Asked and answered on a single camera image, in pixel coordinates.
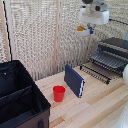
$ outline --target black bin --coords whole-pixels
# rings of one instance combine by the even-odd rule
[[[50,107],[20,61],[0,64],[0,128],[49,128]]]

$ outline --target dish rack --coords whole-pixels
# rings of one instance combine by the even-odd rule
[[[98,42],[97,51],[90,56],[90,62],[82,64],[80,70],[109,84],[111,79],[123,75],[127,64],[128,41],[109,38]]]

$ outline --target red cup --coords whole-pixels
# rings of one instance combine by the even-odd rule
[[[53,87],[54,100],[56,102],[61,102],[64,97],[66,89],[63,86],[57,85]]]

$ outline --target woven wall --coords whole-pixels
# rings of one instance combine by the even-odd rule
[[[111,19],[128,22],[126,0],[106,2],[111,6]],[[82,0],[10,0],[15,47],[12,52],[34,80],[63,71],[67,63],[72,67],[85,63],[100,39],[125,37],[127,26],[113,21],[97,26],[90,37],[78,37],[77,27],[86,27],[78,20],[82,5]]]
[[[0,63],[7,61],[7,52],[6,52],[6,46],[5,46],[5,37],[4,37],[4,31],[3,31],[3,15],[1,15],[0,12]]]
[[[67,63],[75,67],[86,61],[88,46],[90,44],[93,45],[94,36],[91,37],[90,44],[88,44],[90,37],[80,38],[76,33],[78,26],[87,26],[84,23],[80,23],[78,19],[82,5],[84,5],[82,0],[64,0],[58,54],[58,72],[63,71]]]
[[[10,0],[10,9],[16,59],[34,80],[52,75],[56,0]]]
[[[110,4],[110,19],[128,23],[128,0],[105,0],[105,2]],[[97,26],[95,35],[99,37],[99,40],[110,37],[124,39],[127,30],[128,25],[109,21],[106,25]]]

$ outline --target wooden table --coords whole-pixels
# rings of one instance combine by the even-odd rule
[[[128,87],[122,78],[106,85],[79,67],[74,69],[85,79],[82,98],[77,98],[64,82],[64,72],[36,81],[51,103],[50,128],[110,128],[128,101]],[[66,88],[61,103],[53,99],[55,85]]]

